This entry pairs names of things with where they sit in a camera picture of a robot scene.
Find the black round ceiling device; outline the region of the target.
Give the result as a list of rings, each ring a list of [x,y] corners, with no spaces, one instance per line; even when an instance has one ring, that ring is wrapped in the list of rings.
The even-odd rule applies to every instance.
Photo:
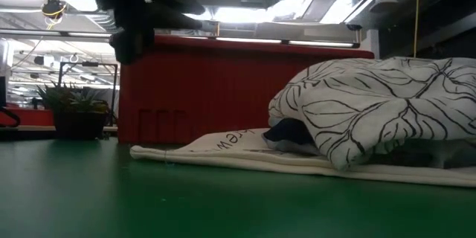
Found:
[[[42,14],[49,19],[61,19],[67,4],[60,0],[47,0],[41,7]]]

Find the red bench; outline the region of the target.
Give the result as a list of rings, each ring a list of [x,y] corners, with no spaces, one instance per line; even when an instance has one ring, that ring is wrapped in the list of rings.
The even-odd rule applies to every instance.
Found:
[[[50,110],[26,109],[7,107],[6,110],[17,115],[20,119],[20,126],[53,126],[54,117]],[[0,112],[0,124],[11,125],[16,121],[5,113]]]

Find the small potted succulent plant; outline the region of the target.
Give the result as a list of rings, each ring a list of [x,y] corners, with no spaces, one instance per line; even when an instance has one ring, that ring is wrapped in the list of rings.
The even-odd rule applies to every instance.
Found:
[[[57,137],[64,140],[96,140],[103,136],[103,129],[111,109],[97,92],[73,84],[37,86],[45,109],[53,114]]]

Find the red plastic laundry basket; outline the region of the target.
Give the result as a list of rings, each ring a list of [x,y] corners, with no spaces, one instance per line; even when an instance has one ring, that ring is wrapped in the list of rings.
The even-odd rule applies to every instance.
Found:
[[[208,133],[263,128],[270,100],[299,71],[373,57],[351,48],[157,36],[152,49],[120,67],[118,140],[187,144]]]

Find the green table mat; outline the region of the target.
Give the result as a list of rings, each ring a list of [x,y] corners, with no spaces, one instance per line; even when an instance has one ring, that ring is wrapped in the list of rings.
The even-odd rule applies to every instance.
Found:
[[[136,161],[112,139],[1,142],[0,238],[476,238],[476,190]]]

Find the navy garment with white label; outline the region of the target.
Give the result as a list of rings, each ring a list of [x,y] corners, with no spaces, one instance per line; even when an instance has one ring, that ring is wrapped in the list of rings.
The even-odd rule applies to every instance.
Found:
[[[314,139],[303,121],[294,118],[279,120],[263,133],[267,141],[291,141],[295,144],[313,144]]]

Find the white cloth piece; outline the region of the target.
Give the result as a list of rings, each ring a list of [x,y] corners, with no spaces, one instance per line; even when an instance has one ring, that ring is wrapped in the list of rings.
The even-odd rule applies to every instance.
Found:
[[[476,59],[334,59],[297,73],[270,101],[272,118],[306,126],[338,170],[410,140],[476,139]]]

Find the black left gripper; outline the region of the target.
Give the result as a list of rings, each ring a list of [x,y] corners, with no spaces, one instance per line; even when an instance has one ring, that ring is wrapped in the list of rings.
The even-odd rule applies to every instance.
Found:
[[[95,0],[101,10],[112,10],[120,32],[110,37],[116,60],[132,63],[153,42],[153,29],[199,30],[203,24],[182,13],[202,14],[205,8],[197,0],[151,0],[161,5],[148,6],[145,0]]]

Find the cream printed tote bag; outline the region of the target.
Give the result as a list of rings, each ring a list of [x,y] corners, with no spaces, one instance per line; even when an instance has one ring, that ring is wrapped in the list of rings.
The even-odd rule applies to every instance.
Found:
[[[325,157],[295,155],[268,148],[261,137],[263,132],[264,129],[247,129],[212,133],[178,149],[165,150],[134,145],[130,148],[130,155],[134,159],[180,164],[476,188],[476,167],[444,170],[370,164],[339,171]]]

